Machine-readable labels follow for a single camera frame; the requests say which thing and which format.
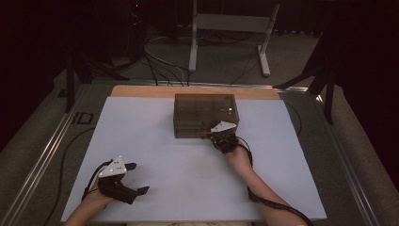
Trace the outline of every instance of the dark translucent box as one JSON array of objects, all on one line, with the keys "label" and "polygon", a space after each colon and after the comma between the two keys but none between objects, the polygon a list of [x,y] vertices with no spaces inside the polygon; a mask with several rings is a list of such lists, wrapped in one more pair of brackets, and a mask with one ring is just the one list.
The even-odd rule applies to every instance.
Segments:
[{"label": "dark translucent box", "polygon": [[173,126],[176,138],[200,138],[221,121],[238,125],[232,94],[176,94]]}]

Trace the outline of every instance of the hand-mounted device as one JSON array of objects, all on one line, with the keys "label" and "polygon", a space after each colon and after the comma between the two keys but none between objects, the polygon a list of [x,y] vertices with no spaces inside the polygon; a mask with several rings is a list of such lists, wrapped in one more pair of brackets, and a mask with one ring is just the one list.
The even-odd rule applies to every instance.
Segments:
[{"label": "hand-mounted device", "polygon": [[138,190],[133,190],[124,186],[120,180],[128,170],[134,170],[136,168],[136,163],[124,164],[121,157],[117,157],[111,161],[102,163],[102,165],[94,171],[88,186],[85,188],[82,200],[89,192],[91,192],[88,191],[91,182],[97,175],[98,171],[103,167],[105,167],[105,169],[99,173],[99,181],[97,185],[100,192],[107,197],[132,204],[137,196],[145,195],[150,188],[149,186],[144,186]]}]

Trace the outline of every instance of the box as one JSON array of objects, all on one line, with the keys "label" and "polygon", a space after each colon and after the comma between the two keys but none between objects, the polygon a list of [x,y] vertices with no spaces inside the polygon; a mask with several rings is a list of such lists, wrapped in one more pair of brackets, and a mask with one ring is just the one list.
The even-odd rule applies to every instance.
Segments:
[{"label": "box", "polygon": [[239,117],[233,94],[176,94],[173,114],[176,138],[202,138],[221,121],[235,123]]}]

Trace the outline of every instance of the human arm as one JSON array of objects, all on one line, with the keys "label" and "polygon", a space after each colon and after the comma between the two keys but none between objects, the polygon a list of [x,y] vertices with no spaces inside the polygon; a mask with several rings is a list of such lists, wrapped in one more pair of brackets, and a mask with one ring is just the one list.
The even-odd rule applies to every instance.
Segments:
[{"label": "human arm", "polygon": [[64,226],[85,226],[89,220],[101,212],[114,199],[106,197],[98,190],[97,182],[65,221]]},{"label": "human arm", "polygon": [[[231,167],[246,182],[248,188],[252,191],[252,193],[254,193],[258,197],[264,198],[265,200],[289,205],[276,192],[274,192],[267,185],[267,183],[265,183],[262,178],[260,178],[258,174],[253,170],[249,162],[247,150],[245,148],[237,146],[233,150],[233,152],[226,153],[225,155]],[[277,210],[266,206],[263,203],[259,203],[258,205],[261,209],[265,221],[267,222],[267,225],[269,226],[306,225],[305,221],[302,218],[291,212],[285,210]]]}]

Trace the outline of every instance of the gray carpet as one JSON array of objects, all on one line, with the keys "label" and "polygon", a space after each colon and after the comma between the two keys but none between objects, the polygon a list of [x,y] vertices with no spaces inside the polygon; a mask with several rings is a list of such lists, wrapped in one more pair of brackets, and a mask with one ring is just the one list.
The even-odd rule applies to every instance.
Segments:
[{"label": "gray carpet", "polygon": [[[236,44],[210,45],[199,48],[197,71],[190,74],[190,84],[210,83],[229,85],[240,77],[235,85],[277,85],[299,75],[311,54],[317,39],[304,35],[274,35],[266,50],[271,71],[270,77],[261,75],[261,67],[257,63],[253,47],[260,42],[261,36],[253,36]],[[157,39],[149,42],[147,50],[173,64],[188,67],[190,39],[182,38],[178,42],[169,39]],[[152,72],[145,59],[141,59],[134,67],[122,73],[130,77],[128,84],[154,84]],[[168,67],[177,76],[181,72],[176,67]],[[169,79],[175,81],[174,75]],[[184,72],[186,82],[188,74]],[[307,87],[311,80],[297,84]],[[59,122],[68,115],[63,113],[66,101],[57,98],[60,89],[64,88],[65,73],[55,81],[55,90],[42,102],[35,113],[24,124],[14,139],[0,153],[0,217],[6,213],[18,189],[23,185],[26,175],[34,166],[41,152],[46,148],[51,135]],[[69,124],[65,136],[59,143],[47,171],[32,194],[30,201],[21,214],[17,225],[43,225],[56,201],[56,191],[60,173],[62,154],[69,142],[80,132],[94,127],[102,110],[105,98],[109,96],[115,84],[119,81],[96,73],[92,85],[82,85],[85,90],[82,99],[72,112],[93,114],[91,124]],[[336,153],[335,144],[331,141],[328,129],[336,132],[357,174],[362,191],[372,205],[375,218],[380,225],[399,225],[397,211],[399,210],[399,195],[381,163],[377,159],[370,141],[344,100],[342,91],[337,87],[334,94],[333,120],[334,126],[323,126],[323,118],[316,112],[313,98],[301,92],[282,92],[281,98],[293,106],[299,117],[290,107],[293,124],[302,130],[299,136],[302,148],[309,162],[315,183],[319,189],[322,202],[326,208],[328,219],[315,221],[315,225],[367,225],[353,191],[347,183],[344,170],[340,165],[340,155]],[[72,188],[74,177],[80,168],[92,131],[84,133],[68,149],[65,157],[63,188],[59,204],[47,225],[59,225],[59,219]]]}]

